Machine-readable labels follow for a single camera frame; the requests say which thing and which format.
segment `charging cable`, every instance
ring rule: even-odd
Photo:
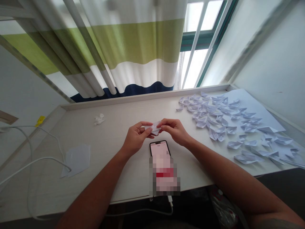
[[[72,171],[72,169],[65,164],[65,158],[64,158],[64,154],[61,150],[61,147],[60,147],[60,143],[59,143],[59,140],[56,136],[52,135],[51,133],[49,133],[48,131],[42,129],[41,127],[36,127],[36,128],[39,128],[41,129],[42,131],[46,132],[47,134],[51,135],[52,137],[54,137],[56,140],[57,140],[57,144],[58,144],[58,148],[59,148],[59,151],[63,157],[63,162],[61,162],[60,160],[54,158],[54,157],[41,157],[41,158],[38,158],[36,160],[33,161],[33,145],[32,145],[32,142],[30,140],[30,138],[27,136],[27,134],[20,128],[20,127],[35,127],[35,126],[12,126],[12,127],[3,127],[4,129],[6,128],[15,128],[15,129],[18,129],[27,139],[27,141],[29,142],[29,145],[30,145],[30,158],[31,158],[31,162],[28,163],[26,166],[22,167],[21,169],[19,169],[18,171],[14,172],[12,175],[10,175],[9,177],[7,177],[6,179],[4,179],[3,181],[0,182],[0,185],[2,185],[4,182],[8,181],[9,179],[11,179],[13,176],[15,176],[16,174],[20,173],[22,170],[24,170],[25,168],[27,167],[30,167],[30,177],[29,177],[29,185],[28,185],[28,193],[27,193],[27,209],[28,209],[28,212],[29,212],[29,215],[36,219],[36,220],[48,220],[48,219],[42,219],[42,218],[39,218],[37,216],[34,216],[31,212],[31,209],[30,209],[30,185],[31,185],[31,173],[32,173],[32,164],[37,162],[37,161],[40,161],[40,160],[48,160],[48,159],[51,159],[51,160],[54,160],[60,164],[62,164],[63,166],[65,166],[69,172]]]
[[[139,209],[139,210],[135,210],[135,211],[132,211],[132,212],[126,212],[126,213],[122,213],[122,214],[114,214],[114,215],[107,215],[108,217],[111,217],[111,216],[123,216],[123,215],[129,215],[129,214],[133,214],[133,213],[136,213],[136,212],[141,212],[141,211],[151,211],[151,212],[156,212],[156,213],[159,213],[159,214],[163,214],[163,215],[172,215],[174,210],[173,210],[173,199],[172,199],[172,196],[167,196],[168,198],[168,201],[171,205],[171,209],[172,211],[171,212],[161,212],[161,211],[157,211],[157,210],[153,210],[153,209],[149,209],[149,208],[143,208],[143,209]]]

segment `finger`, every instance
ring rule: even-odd
[[[160,128],[161,126],[163,125],[166,125],[166,124],[169,124],[169,125],[172,125],[172,124],[175,124],[176,123],[176,119],[162,119],[162,121],[157,125],[157,128]]]
[[[141,126],[152,126],[153,123],[152,122],[145,122],[145,121],[141,121],[138,122],[137,124],[133,125],[136,128],[140,128]]]
[[[143,133],[145,131],[144,127],[139,128],[138,130],[140,130],[140,133]]]
[[[172,133],[173,133],[173,128],[171,128],[170,126],[161,126],[161,129],[163,130],[163,131],[166,131],[166,132],[168,132],[170,135],[172,135]]]
[[[147,128],[140,136],[143,138],[143,141],[145,140],[145,138],[150,135],[150,133],[152,132],[152,128]]]

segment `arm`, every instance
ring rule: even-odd
[[[145,130],[141,128],[142,125],[151,126],[152,123],[139,122],[129,128],[120,151],[71,204],[60,219],[57,229],[98,228],[100,226],[125,164],[132,155],[139,151],[146,137],[154,138],[149,135],[152,128]]]
[[[159,126],[197,158],[217,186],[245,213],[251,227],[271,218],[305,227],[305,222],[256,178],[193,139],[180,120],[163,119]]]

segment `desk surface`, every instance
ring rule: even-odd
[[[218,91],[209,94],[220,94]],[[278,167],[270,160],[250,165],[236,162],[234,155],[240,150],[226,147],[235,141],[238,133],[227,136],[223,142],[212,142],[207,129],[196,128],[192,115],[185,109],[176,112],[178,97],[130,102],[80,110],[67,111],[51,133],[59,137],[62,149],[91,145],[90,167],[70,178],[60,179],[62,166],[54,161],[40,161],[32,167],[30,207],[36,215],[64,212],[90,181],[100,172],[122,146],[127,130],[139,121],[156,122],[162,118],[180,119],[187,132],[199,142],[234,161],[253,176],[295,168],[291,165]],[[100,113],[106,121],[94,126],[94,117]],[[251,135],[248,140],[260,139],[261,134]],[[155,139],[146,139],[143,147],[126,164],[112,196],[112,203],[131,201],[149,195],[149,143],[167,140],[174,163],[181,177],[181,191],[213,184],[199,162],[184,147],[175,143],[163,132]],[[61,159],[56,141],[47,136],[34,152],[34,158],[55,156]],[[29,217],[26,207],[29,170],[17,174],[0,194],[0,222]]]

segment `striped curtain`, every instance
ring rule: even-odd
[[[19,3],[34,18],[2,36],[60,89],[94,99],[173,89],[186,0]]]

